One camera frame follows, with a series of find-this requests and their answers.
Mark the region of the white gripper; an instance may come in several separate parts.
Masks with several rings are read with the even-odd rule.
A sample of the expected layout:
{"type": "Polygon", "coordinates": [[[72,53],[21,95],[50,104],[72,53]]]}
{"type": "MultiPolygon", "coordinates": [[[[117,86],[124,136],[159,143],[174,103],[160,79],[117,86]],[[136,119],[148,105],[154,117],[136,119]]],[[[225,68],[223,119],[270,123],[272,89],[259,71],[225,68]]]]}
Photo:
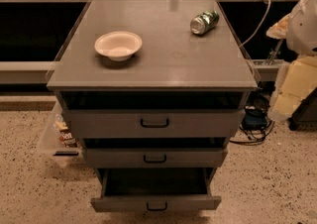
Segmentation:
{"type": "MultiPolygon", "coordinates": [[[[266,31],[270,38],[286,38],[289,14],[266,31]]],[[[292,63],[284,63],[277,73],[275,90],[269,101],[268,118],[282,122],[290,118],[304,99],[317,87],[317,57],[300,56],[292,63]]]]}

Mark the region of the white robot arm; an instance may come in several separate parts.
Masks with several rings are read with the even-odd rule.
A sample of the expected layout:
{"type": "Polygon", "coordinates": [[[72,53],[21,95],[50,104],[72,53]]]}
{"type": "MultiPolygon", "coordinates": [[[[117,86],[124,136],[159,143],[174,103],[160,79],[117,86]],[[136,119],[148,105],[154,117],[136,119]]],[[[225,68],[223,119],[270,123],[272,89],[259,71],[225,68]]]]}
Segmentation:
{"type": "Polygon", "coordinates": [[[286,40],[287,48],[298,54],[296,60],[278,70],[269,102],[268,118],[281,122],[290,118],[317,87],[317,0],[299,0],[266,35],[286,40]]]}

